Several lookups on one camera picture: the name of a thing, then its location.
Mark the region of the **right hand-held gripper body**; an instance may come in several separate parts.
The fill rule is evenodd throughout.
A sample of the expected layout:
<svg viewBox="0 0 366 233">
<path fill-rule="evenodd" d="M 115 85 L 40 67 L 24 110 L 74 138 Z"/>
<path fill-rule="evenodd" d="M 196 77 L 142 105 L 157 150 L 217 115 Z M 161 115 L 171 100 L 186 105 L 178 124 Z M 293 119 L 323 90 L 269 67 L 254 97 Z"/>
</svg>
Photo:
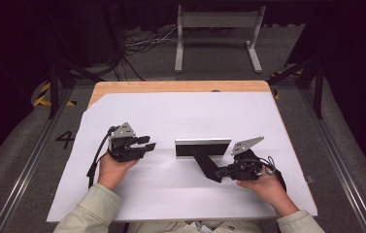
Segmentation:
<svg viewBox="0 0 366 233">
<path fill-rule="evenodd" d="M 255 181 L 258 179 L 262 162 L 251 150 L 253 146 L 263 140 L 263 137 L 256 137 L 234 144 L 231 154 L 234 156 L 233 171 L 230 173 L 232 180 Z"/>
</svg>

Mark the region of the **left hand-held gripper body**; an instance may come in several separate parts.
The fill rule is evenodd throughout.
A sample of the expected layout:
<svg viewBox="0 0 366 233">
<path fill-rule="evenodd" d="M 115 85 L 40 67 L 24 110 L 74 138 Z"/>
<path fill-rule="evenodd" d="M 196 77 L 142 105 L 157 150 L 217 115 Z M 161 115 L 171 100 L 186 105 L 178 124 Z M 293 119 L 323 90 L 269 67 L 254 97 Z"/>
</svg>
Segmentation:
<svg viewBox="0 0 366 233">
<path fill-rule="evenodd" d="M 138 160 L 143 158 L 146 153 L 144 147 L 132 148 L 132 145 L 139 143 L 139 138 L 127 122 L 113 126 L 109 130 L 108 139 L 107 152 L 112 159 L 118 162 Z"/>
</svg>

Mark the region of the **black rectangular bar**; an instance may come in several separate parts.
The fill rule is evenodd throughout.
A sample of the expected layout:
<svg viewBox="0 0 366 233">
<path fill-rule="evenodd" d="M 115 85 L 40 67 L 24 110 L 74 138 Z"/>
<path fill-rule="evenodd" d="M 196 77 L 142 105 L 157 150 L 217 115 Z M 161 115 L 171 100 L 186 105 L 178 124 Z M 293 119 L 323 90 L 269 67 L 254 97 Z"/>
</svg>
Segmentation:
<svg viewBox="0 0 366 233">
<path fill-rule="evenodd" d="M 212 156 L 223 157 L 230 143 L 231 138 L 176 139 L 176 157 L 193 157 L 206 178 L 220 183 Z"/>
</svg>

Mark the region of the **person's left hand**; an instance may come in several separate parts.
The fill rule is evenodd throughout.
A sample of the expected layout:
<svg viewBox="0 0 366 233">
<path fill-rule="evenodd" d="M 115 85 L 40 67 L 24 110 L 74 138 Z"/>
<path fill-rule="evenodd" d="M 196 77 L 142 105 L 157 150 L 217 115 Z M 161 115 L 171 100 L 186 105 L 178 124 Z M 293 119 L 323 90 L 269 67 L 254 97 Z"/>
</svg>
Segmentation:
<svg viewBox="0 0 366 233">
<path fill-rule="evenodd" d="M 125 177 L 127 171 L 138 163 L 137 160 L 118 162 L 109 154 L 105 154 L 100 159 L 99 177 L 97 182 L 114 191 Z"/>
</svg>

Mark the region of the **person's right hand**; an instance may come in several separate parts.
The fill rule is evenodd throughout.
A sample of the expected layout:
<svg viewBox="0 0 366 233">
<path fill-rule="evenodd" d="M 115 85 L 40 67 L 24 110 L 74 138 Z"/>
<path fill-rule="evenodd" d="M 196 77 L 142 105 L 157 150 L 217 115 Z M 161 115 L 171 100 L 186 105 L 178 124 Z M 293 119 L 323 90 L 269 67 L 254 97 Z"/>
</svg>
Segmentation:
<svg viewBox="0 0 366 233">
<path fill-rule="evenodd" d="M 264 202 L 273 207 L 278 216 L 284 212 L 288 202 L 286 192 L 274 173 L 267 167 L 262 167 L 262 175 L 255 181 L 236 181 L 236 185 L 253 191 Z"/>
</svg>

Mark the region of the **white paper sheet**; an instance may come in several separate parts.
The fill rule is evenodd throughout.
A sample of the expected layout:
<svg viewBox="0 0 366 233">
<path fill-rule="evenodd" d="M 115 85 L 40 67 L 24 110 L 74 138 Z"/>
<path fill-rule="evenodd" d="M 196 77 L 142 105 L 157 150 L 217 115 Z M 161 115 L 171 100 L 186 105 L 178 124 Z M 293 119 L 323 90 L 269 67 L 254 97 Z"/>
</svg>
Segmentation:
<svg viewBox="0 0 366 233">
<path fill-rule="evenodd" d="M 269 92 L 191 92 L 106 94 L 84 113 L 73 149 L 48 215 L 60 221 L 88 190 L 86 173 L 113 125 L 129 123 L 156 144 L 127 173 L 116 194 L 118 221 L 165 219 L 263 218 L 273 209 L 253 192 L 225 178 L 207 179 L 196 161 L 179 159 L 178 139 L 228 138 L 237 143 L 260 138 L 259 157 L 272 157 L 288 195 L 302 210 L 317 207 L 304 179 L 277 105 Z"/>
</svg>

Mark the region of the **person's beige jacket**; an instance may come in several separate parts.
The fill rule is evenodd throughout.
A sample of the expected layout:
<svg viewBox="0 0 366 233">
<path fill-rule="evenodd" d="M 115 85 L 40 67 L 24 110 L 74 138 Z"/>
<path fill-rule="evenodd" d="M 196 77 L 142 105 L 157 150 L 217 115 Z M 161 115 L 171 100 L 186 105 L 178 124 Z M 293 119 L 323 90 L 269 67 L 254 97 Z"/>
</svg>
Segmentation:
<svg viewBox="0 0 366 233">
<path fill-rule="evenodd" d="M 257 220 L 140 221 L 126 233 L 266 233 Z"/>
</svg>

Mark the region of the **wooden table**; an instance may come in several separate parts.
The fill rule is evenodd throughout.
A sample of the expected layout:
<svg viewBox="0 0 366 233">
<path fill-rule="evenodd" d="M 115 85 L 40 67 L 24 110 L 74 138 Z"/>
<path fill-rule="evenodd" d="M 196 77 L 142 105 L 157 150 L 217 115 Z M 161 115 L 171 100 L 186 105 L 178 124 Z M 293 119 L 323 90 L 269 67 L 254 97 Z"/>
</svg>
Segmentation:
<svg viewBox="0 0 366 233">
<path fill-rule="evenodd" d="M 100 83 L 89 114 L 106 129 L 129 122 L 156 143 L 125 178 L 119 193 L 131 203 L 180 204 L 189 201 L 239 202 L 245 192 L 231 179 L 208 180 L 189 158 L 178 158 L 176 139 L 262 136 L 254 146 L 271 156 L 283 173 L 288 194 L 300 204 L 313 201 L 277 104 L 265 82 L 130 82 Z"/>
</svg>

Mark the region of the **yellow black floor tape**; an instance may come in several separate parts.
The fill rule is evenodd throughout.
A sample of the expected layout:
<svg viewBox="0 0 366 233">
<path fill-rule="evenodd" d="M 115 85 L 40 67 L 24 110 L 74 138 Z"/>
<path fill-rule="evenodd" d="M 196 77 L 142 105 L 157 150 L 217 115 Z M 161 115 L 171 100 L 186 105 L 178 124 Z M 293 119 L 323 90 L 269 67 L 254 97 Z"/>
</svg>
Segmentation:
<svg viewBox="0 0 366 233">
<path fill-rule="evenodd" d="M 51 101 L 46 100 L 45 96 L 47 92 L 50 90 L 50 82 L 46 82 L 43 87 L 40 90 L 40 93 L 38 94 L 38 97 L 34 101 L 34 106 L 51 106 Z"/>
<path fill-rule="evenodd" d="M 270 78 L 275 78 L 275 77 L 279 76 L 281 73 L 282 72 L 274 72 L 270 75 Z M 302 74 L 302 71 L 296 71 L 296 72 L 291 73 L 291 76 L 299 77 L 301 74 Z M 280 93 L 278 90 L 274 89 L 273 93 L 274 93 L 274 98 L 276 100 L 281 99 L 281 96 L 280 96 Z"/>
</svg>

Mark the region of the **black metal stand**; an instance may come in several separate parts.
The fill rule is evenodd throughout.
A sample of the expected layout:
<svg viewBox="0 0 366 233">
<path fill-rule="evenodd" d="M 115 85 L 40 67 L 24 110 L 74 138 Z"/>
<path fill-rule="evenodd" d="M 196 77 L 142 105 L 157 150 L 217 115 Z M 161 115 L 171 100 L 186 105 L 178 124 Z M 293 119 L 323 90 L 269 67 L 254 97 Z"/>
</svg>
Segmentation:
<svg viewBox="0 0 366 233">
<path fill-rule="evenodd" d="M 46 52 L 50 58 L 50 116 L 49 119 L 54 119 L 62 106 L 66 103 L 60 103 L 61 98 L 58 94 L 58 85 L 61 83 L 63 88 L 71 90 L 75 85 L 71 70 L 76 71 L 85 78 L 96 83 L 102 82 L 102 79 L 81 68 L 79 65 L 64 59 L 60 54 L 60 49 L 57 43 L 57 29 L 52 23 L 52 17 L 48 11 L 48 5 L 42 5 L 42 9 L 46 15 L 46 25 L 44 27 L 45 44 L 47 45 Z"/>
<path fill-rule="evenodd" d="M 274 77 L 271 77 L 267 83 L 277 83 L 297 71 L 301 72 L 301 75 L 296 80 L 295 84 L 299 89 L 307 89 L 311 83 L 315 83 L 314 91 L 314 110 L 318 118 L 322 118 L 321 103 L 322 103 L 322 90 L 324 81 L 324 69 L 322 63 L 318 59 L 309 59 L 301 63 L 297 63 L 292 67 L 280 72 Z"/>
</svg>

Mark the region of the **white metal stand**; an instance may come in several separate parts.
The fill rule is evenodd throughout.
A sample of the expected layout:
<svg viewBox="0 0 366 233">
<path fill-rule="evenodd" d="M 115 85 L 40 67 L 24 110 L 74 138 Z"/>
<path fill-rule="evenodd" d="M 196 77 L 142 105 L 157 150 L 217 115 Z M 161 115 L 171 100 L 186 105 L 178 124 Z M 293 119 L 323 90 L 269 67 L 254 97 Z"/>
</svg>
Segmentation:
<svg viewBox="0 0 366 233">
<path fill-rule="evenodd" d="M 183 71 L 183 30 L 185 28 L 251 28 L 252 33 L 245 41 L 254 72 L 260 74 L 262 67 L 255 50 L 256 40 L 265 16 L 266 7 L 249 12 L 186 12 L 182 5 L 178 7 L 177 32 L 178 40 L 174 70 Z"/>
</svg>

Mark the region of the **metal floor rail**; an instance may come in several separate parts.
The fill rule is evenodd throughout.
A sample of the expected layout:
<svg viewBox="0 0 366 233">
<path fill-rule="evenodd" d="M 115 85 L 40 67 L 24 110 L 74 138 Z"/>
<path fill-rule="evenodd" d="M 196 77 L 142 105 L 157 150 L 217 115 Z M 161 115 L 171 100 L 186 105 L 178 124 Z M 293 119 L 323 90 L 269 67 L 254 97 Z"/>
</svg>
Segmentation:
<svg viewBox="0 0 366 233">
<path fill-rule="evenodd" d="M 29 186 L 29 183 L 35 173 L 35 170 L 44 154 L 45 146 L 50 138 L 50 134 L 60 118 L 66 103 L 71 97 L 73 92 L 72 88 L 63 89 L 61 95 L 57 98 L 58 107 L 52 114 L 52 118 L 47 120 L 47 123 L 37 141 L 34 149 L 31 151 L 30 156 L 25 163 L 20 175 L 15 182 L 13 189 L 4 204 L 0 212 L 0 233 L 5 233 L 11 219 L 17 209 L 18 204 L 23 197 L 25 190 Z"/>
<path fill-rule="evenodd" d="M 344 193 L 348 197 L 349 203 L 354 211 L 354 214 L 360 223 L 361 229 L 363 233 L 366 233 L 366 205 L 361 197 L 356 184 L 354 183 L 351 175 L 349 174 L 349 170 L 346 167 L 340 153 L 337 150 L 336 145 L 334 144 L 332 137 L 322 119 L 320 119 L 314 108 L 314 100 L 312 99 L 310 92 L 306 89 L 302 89 L 299 91 L 301 98 L 303 99 L 314 123 L 316 125 L 319 134 L 321 135 L 321 139 L 325 144 L 328 157 L 332 164 L 334 171 L 340 181 L 340 184 L 343 188 Z"/>
</svg>

